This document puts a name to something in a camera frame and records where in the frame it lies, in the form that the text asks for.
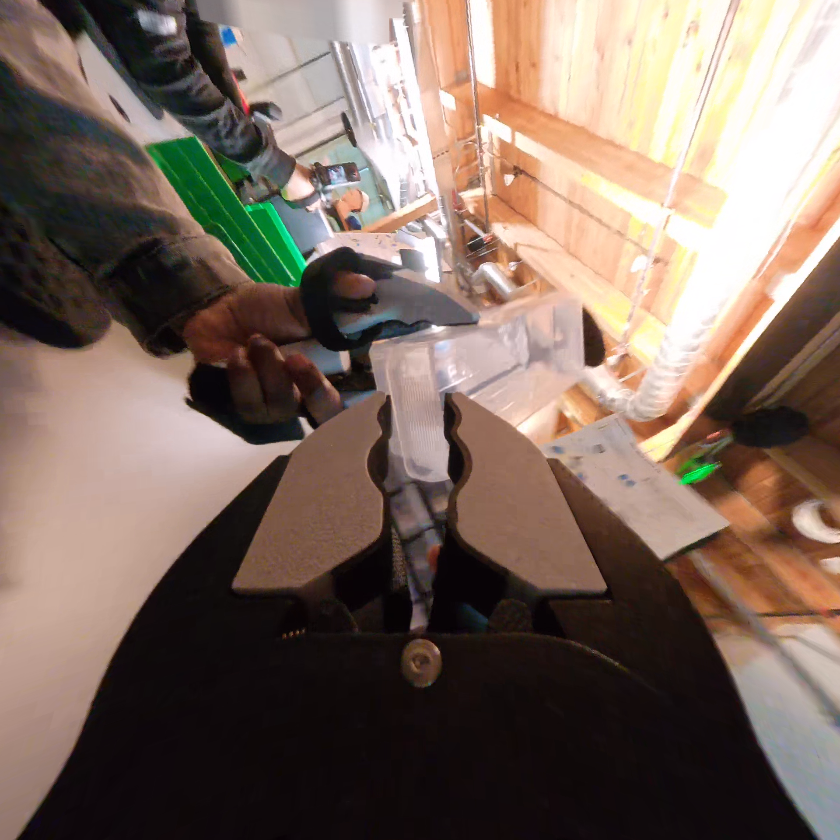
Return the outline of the black round pad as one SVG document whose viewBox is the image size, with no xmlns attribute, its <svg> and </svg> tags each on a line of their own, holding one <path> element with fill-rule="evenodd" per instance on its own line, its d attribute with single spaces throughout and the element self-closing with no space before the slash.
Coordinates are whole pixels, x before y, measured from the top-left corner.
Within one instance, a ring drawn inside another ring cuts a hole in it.
<svg viewBox="0 0 840 840">
<path fill-rule="evenodd" d="M 809 430 L 807 416 L 788 406 L 761 408 L 731 423 L 736 444 L 760 449 L 792 445 L 808 435 Z"/>
</svg>

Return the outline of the white printed paper sheet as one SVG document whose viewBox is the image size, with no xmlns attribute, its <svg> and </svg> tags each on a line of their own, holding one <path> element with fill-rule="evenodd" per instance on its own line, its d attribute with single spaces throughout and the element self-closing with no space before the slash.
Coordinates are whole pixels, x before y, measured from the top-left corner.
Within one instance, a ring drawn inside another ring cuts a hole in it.
<svg viewBox="0 0 840 840">
<path fill-rule="evenodd" d="M 662 561 L 729 528 L 711 504 L 642 453 L 620 416 L 556 438 L 541 450 L 575 474 Z"/>
</svg>

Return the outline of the short silver pipe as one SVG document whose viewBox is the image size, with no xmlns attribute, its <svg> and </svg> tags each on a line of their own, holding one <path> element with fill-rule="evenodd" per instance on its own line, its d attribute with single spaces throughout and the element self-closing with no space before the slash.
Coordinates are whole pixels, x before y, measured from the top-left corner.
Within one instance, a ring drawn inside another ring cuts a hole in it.
<svg viewBox="0 0 840 840">
<path fill-rule="evenodd" d="M 476 293 L 491 292 L 500 301 L 509 302 L 522 293 L 522 287 L 513 279 L 509 266 L 487 261 L 470 275 L 469 285 Z"/>
</svg>

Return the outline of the green plastic crate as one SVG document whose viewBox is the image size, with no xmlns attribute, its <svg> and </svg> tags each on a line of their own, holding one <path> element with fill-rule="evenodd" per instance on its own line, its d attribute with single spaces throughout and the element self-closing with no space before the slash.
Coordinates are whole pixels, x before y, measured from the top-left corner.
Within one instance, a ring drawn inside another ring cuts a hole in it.
<svg viewBox="0 0 840 840">
<path fill-rule="evenodd" d="M 199 140 L 146 147 L 205 233 L 222 242 L 256 282 L 298 287 L 305 259 L 271 203 L 245 205 Z"/>
</svg>

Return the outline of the person's left forearm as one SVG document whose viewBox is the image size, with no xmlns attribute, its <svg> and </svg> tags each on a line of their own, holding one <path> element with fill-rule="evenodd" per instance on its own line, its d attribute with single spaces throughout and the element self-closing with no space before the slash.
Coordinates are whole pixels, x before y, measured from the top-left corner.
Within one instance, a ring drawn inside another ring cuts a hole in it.
<svg viewBox="0 0 840 840">
<path fill-rule="evenodd" d="M 224 306 L 253 288 L 145 150 L 101 108 L 38 2 L 2 2 L 2 329 L 58 349 L 112 321 L 151 354 L 220 363 Z"/>
</svg>

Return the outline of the clear plastic bag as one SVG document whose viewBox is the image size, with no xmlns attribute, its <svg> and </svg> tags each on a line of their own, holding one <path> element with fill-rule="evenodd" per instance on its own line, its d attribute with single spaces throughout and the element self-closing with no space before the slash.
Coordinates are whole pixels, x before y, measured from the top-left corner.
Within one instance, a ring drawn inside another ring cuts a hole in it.
<svg viewBox="0 0 840 840">
<path fill-rule="evenodd" d="M 484 310 L 475 325 L 374 343 L 376 389 L 392 401 L 392 454 L 412 480 L 448 477 L 445 395 L 461 393 L 513 426 L 584 371 L 583 307 L 562 292 Z"/>
</svg>

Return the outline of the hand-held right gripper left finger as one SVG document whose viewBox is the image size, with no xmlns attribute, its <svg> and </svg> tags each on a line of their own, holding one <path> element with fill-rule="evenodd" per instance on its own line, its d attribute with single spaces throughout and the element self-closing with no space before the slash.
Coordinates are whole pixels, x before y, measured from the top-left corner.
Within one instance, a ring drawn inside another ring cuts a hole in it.
<svg viewBox="0 0 840 840">
<path fill-rule="evenodd" d="M 390 397 L 376 392 L 295 448 L 236 573 L 235 593 L 385 592 L 391 414 Z"/>
</svg>

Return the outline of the person's left hand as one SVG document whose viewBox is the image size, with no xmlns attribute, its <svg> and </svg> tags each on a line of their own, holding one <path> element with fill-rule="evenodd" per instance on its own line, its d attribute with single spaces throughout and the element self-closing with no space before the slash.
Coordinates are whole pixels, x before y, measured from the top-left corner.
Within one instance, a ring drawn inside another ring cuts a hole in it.
<svg viewBox="0 0 840 840">
<path fill-rule="evenodd" d="M 234 409 L 247 424 L 278 424 L 304 408 L 323 424 L 343 410 L 339 392 L 307 357 L 281 347 L 309 339 L 299 289 L 251 283 L 192 315 L 182 338 L 194 360 L 225 364 Z"/>
</svg>

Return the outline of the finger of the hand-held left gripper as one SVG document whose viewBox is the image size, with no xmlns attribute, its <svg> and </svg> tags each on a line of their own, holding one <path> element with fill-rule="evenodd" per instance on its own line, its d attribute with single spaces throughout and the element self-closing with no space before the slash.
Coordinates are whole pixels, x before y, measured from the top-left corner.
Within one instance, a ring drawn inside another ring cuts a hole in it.
<svg viewBox="0 0 840 840">
<path fill-rule="evenodd" d="M 475 306 L 445 292 L 423 275 L 401 270 L 375 282 L 375 300 L 361 310 L 338 310 L 334 321 L 344 338 L 374 342 L 401 338 L 428 329 L 474 326 Z"/>
</svg>

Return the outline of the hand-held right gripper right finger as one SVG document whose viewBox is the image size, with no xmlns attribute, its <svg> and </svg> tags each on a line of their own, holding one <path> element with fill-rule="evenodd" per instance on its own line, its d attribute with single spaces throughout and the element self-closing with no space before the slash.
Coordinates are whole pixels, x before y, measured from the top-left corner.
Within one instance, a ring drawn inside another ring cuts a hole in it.
<svg viewBox="0 0 840 840">
<path fill-rule="evenodd" d="M 607 584 L 537 445 L 461 393 L 445 396 L 447 537 L 464 597 L 587 597 Z"/>
</svg>

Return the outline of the black hand-held device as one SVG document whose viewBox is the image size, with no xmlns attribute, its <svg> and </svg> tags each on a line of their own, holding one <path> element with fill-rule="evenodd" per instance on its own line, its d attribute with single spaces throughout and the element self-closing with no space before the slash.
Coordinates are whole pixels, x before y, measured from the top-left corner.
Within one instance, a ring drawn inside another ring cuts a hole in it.
<svg viewBox="0 0 840 840">
<path fill-rule="evenodd" d="M 355 163 L 311 164 L 311 182 L 319 193 L 331 193 L 361 182 L 361 173 Z"/>
</svg>

